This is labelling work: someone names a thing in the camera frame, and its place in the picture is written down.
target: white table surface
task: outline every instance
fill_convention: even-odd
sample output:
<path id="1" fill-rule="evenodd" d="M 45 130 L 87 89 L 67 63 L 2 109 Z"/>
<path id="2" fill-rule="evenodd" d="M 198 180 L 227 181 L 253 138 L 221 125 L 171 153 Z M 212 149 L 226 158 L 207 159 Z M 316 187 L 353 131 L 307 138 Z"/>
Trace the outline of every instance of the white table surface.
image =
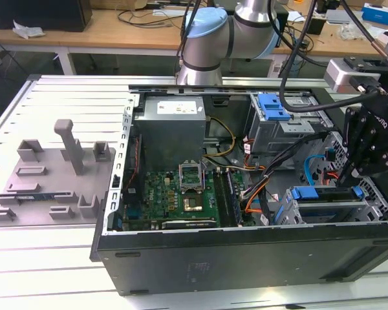
<path id="1" fill-rule="evenodd" d="M 167 83 L 160 77 L 43 76 L 28 81 L 0 119 L 0 191 L 18 160 L 22 139 L 60 148 L 58 118 L 74 122 L 83 147 L 115 146 L 122 97 L 129 83 Z M 226 79 L 231 84 L 276 85 L 275 79 Z M 325 87 L 321 80 L 291 83 Z M 0 229 L 0 309 L 388 309 L 388 261 L 356 282 L 120 297 L 102 263 L 89 252 L 93 225 Z"/>

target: motherboard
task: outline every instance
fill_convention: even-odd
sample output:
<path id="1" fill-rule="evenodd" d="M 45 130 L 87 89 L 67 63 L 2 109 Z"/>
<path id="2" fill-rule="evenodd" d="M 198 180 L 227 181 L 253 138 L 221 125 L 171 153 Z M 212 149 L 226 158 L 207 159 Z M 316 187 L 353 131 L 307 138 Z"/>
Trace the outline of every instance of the motherboard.
<path id="1" fill-rule="evenodd" d="M 200 174 L 197 170 L 147 172 L 142 204 L 128 206 L 124 229 L 238 226 L 241 223 L 239 198 L 242 190 L 244 183 L 239 171 L 200 170 Z"/>

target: blue box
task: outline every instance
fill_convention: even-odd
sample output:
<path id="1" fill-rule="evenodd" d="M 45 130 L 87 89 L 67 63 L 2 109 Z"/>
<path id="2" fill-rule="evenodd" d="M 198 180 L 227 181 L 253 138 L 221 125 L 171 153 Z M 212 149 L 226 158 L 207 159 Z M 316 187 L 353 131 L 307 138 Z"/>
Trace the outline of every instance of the blue box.
<path id="1" fill-rule="evenodd" d="M 374 21 L 388 25 L 388 8 L 385 6 L 377 7 L 370 3 L 365 3 L 362 8 L 362 19 L 365 21 Z"/>

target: gray plastic mount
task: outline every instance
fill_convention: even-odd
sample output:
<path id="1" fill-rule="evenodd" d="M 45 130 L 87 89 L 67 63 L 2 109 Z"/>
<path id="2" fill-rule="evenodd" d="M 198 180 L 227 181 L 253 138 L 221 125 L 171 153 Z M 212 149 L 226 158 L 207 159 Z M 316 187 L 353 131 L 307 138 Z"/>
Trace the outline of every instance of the gray plastic mount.
<path id="1" fill-rule="evenodd" d="M 109 188 L 115 150 L 105 141 L 81 148 L 73 122 L 57 120 L 65 149 L 23 140 L 16 167 L 0 194 L 0 227 L 96 223 Z"/>

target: workbench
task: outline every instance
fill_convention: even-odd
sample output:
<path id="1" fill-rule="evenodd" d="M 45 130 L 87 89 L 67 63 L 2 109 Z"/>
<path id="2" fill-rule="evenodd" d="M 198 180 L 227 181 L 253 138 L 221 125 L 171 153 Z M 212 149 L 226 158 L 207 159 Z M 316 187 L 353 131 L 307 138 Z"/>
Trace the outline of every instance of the workbench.
<path id="1" fill-rule="evenodd" d="M 288 5 L 305 15 L 309 1 Z M 59 56 L 63 72 L 66 75 L 75 74 L 71 54 L 114 54 L 114 55 L 151 55 L 175 56 L 180 44 L 180 30 L 177 27 L 144 29 L 127 25 L 118 20 L 114 10 L 93 10 L 93 17 L 83 32 L 45 31 L 43 37 L 23 39 L 11 30 L 0 30 L 0 43 L 7 50 L 27 52 L 52 52 Z M 163 19 L 164 16 L 147 15 L 136 22 L 148 22 Z M 182 18 L 174 19 L 176 25 L 181 25 Z M 302 23 L 294 23 L 299 29 Z M 320 36 L 311 36 L 314 48 L 309 53 L 320 61 L 328 61 L 331 57 L 347 55 L 378 55 L 369 42 L 364 40 L 342 41 L 336 34 L 340 26 L 325 24 Z M 290 49 L 281 44 L 273 54 L 265 59 L 272 60 L 269 77 L 278 76 L 282 62 L 290 55 Z"/>
<path id="2" fill-rule="evenodd" d="M 27 81 L 0 118 L 0 192 L 22 139 L 61 148 L 58 118 L 73 120 L 82 147 L 116 146 L 129 84 L 173 85 L 172 77 L 42 76 Z M 225 85 L 278 87 L 280 79 L 225 78 Z M 327 87 L 290 79 L 291 87 Z M 332 94 L 334 99 L 349 95 Z M 0 229 L 0 309 L 388 309 L 388 261 L 356 282 L 120 297 L 102 263 L 89 260 L 94 225 Z"/>

